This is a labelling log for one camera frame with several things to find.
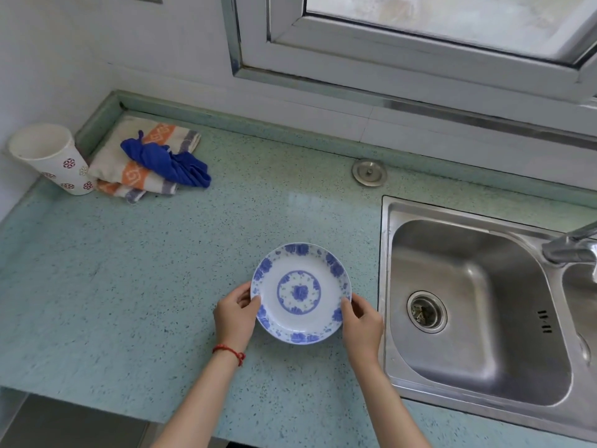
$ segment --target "countertop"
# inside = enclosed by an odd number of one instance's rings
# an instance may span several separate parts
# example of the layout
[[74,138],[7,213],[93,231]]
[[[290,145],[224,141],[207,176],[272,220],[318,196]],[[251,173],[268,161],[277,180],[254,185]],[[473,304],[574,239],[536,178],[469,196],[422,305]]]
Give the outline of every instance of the countertop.
[[[353,291],[377,303],[383,195],[557,231],[597,218],[586,207],[399,168],[384,187],[363,188],[352,158],[194,128],[209,189],[147,194],[136,205],[59,192],[37,214],[40,228],[0,272],[0,385],[165,422],[210,357],[216,301],[278,245],[328,248]],[[51,193],[50,183],[37,185]],[[9,216],[2,230],[6,242],[19,224]],[[407,406],[436,447],[591,446]],[[377,445],[340,333],[293,346],[259,325],[214,435],[263,448]]]

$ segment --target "red string bracelet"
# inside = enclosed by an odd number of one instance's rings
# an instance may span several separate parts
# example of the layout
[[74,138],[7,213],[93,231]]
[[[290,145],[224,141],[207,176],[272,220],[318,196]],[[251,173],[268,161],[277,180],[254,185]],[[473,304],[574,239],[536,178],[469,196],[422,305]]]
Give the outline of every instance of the red string bracelet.
[[242,352],[236,352],[234,349],[231,349],[230,347],[226,346],[225,344],[218,344],[214,347],[214,350],[212,350],[212,354],[215,353],[216,351],[229,351],[232,352],[234,355],[236,355],[236,358],[238,358],[238,366],[243,366],[243,361],[244,359],[247,357],[244,353]]

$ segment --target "blue and white plate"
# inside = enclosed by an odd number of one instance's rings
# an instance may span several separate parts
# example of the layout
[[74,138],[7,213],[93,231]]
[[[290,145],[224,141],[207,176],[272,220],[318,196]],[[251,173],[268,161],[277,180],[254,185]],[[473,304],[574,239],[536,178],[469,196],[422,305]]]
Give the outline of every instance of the blue and white plate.
[[257,319],[291,344],[322,341],[342,325],[340,300],[351,298],[350,279],[336,257],[313,244],[287,244],[269,253],[251,282],[261,296]]

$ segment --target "paper cup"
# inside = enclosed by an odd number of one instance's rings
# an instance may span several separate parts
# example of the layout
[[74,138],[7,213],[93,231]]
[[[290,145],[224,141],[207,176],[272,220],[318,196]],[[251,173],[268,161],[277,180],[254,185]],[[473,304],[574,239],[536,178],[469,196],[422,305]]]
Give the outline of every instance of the paper cup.
[[66,127],[30,125],[11,136],[8,150],[71,195],[85,195],[95,188],[96,180],[87,176],[87,163]]

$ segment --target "orange and white towel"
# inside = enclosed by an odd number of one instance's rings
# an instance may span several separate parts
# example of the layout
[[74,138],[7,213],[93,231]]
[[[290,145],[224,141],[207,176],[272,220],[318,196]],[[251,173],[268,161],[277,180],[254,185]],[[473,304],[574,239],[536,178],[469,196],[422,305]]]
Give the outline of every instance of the orange and white towel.
[[165,124],[151,119],[124,116],[114,129],[106,144],[93,158],[88,174],[98,178],[97,187],[114,196],[122,196],[135,203],[145,192],[174,195],[178,184],[165,180],[157,173],[131,160],[120,144],[128,138],[137,138],[139,130],[142,142],[167,144],[174,154],[193,152],[201,135],[191,129]]

